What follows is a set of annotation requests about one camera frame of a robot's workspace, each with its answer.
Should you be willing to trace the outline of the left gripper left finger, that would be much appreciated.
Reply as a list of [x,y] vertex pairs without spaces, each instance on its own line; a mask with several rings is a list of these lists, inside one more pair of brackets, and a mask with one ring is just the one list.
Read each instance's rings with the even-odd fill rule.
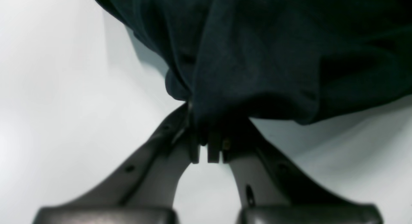
[[41,208],[34,224],[178,224],[173,202],[179,179],[200,161],[192,104],[170,113],[146,143],[84,195]]

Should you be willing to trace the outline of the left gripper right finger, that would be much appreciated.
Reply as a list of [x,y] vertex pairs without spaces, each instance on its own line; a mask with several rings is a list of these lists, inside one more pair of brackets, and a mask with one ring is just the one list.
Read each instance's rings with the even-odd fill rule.
[[208,161],[218,154],[238,189],[237,224],[382,224],[377,207],[350,201],[320,186],[248,119],[208,133]]

